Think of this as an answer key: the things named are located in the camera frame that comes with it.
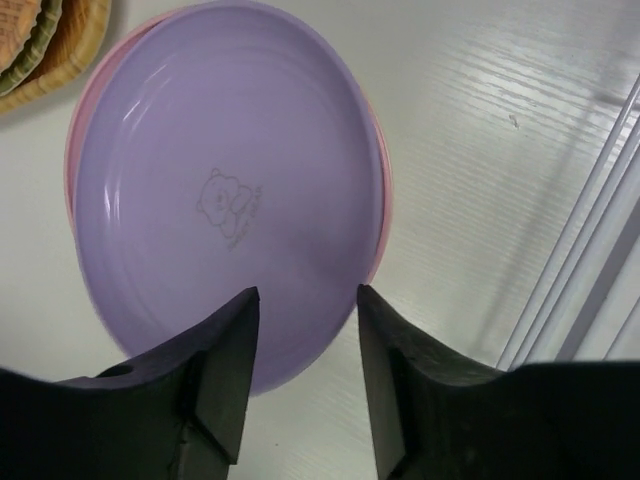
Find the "square woven bamboo plate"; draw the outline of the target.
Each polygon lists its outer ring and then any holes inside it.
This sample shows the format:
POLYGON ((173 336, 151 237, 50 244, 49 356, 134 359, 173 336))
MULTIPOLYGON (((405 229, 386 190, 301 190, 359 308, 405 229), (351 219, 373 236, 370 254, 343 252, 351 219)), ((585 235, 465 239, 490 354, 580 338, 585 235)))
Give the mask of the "square woven bamboo plate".
POLYGON ((96 57, 111 16, 110 1, 62 1, 63 12, 43 60, 8 95, 1 95, 6 114, 60 89, 83 73, 96 57))

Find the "purple round plate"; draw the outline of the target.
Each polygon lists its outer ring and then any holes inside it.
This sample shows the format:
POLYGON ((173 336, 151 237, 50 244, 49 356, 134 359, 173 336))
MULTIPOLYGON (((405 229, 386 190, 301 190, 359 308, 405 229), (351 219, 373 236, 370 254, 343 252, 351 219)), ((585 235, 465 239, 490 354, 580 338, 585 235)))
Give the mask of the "purple round plate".
POLYGON ((311 27, 254 1, 186 8, 135 45, 92 114, 74 191, 85 284, 127 354, 258 289, 256 395, 339 333, 383 211, 350 70, 311 27))

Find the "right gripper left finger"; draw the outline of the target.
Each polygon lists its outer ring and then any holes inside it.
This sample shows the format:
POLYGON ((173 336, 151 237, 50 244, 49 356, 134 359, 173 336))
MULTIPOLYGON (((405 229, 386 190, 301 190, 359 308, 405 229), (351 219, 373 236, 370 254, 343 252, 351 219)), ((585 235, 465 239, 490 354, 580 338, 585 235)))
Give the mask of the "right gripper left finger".
POLYGON ((259 330, 248 288, 96 377, 1 373, 5 479, 224 479, 238 461, 259 330))

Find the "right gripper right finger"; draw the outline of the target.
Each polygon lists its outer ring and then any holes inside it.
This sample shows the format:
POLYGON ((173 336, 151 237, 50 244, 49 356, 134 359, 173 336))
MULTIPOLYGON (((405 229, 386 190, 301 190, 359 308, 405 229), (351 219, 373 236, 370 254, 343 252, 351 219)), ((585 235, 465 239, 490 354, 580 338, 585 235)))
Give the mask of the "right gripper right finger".
POLYGON ((639 365, 539 363, 509 372, 357 291, 360 349, 382 479, 635 479, 639 365))

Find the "pink round plate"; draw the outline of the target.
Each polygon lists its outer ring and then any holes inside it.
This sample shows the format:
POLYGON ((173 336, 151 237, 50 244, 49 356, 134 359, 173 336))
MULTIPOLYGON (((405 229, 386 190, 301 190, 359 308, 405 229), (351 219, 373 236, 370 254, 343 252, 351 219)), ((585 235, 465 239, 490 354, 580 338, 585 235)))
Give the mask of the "pink round plate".
MULTIPOLYGON (((141 25, 127 33, 101 58, 97 66, 93 69, 89 79, 85 83, 85 86, 80 94, 79 100, 76 103, 71 117, 64 153, 64 193, 72 233, 75 233, 75 177, 80 163, 81 149, 88 129, 89 120, 93 114, 97 101, 99 100, 104 87, 112 78, 120 62, 136 45, 136 43, 156 25, 178 14, 182 10, 186 10, 186 7, 173 9, 152 17, 151 19, 147 20, 146 22, 142 23, 141 25)), ((382 171, 383 194, 382 226, 377 243, 373 266, 369 272, 369 276, 367 279, 367 283, 369 283, 374 278, 379 268, 390 235, 393 212, 393 179, 389 152, 382 128, 371 103, 367 102, 367 104, 369 107, 369 113, 372 123, 376 130, 380 158, 379 166, 381 167, 382 171)))

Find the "green-rimmed woven plate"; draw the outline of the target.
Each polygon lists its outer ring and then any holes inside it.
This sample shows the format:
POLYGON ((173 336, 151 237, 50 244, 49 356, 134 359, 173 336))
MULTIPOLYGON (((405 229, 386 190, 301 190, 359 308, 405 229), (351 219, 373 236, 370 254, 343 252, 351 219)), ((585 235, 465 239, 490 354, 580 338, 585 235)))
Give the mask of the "green-rimmed woven plate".
POLYGON ((62 1, 41 1, 42 9, 37 16, 37 24, 31 30, 31 37, 13 63, 1 71, 1 95, 8 95, 16 89, 40 64, 46 50, 58 29, 63 12, 62 1))

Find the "orange woven round plate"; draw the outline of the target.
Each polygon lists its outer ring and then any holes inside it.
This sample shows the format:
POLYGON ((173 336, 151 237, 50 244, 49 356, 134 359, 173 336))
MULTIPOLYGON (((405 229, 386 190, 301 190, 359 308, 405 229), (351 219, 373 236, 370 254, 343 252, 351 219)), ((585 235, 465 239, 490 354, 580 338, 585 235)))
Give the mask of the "orange woven round plate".
POLYGON ((23 50, 41 9, 40 0, 1 0, 1 71, 5 71, 23 50))

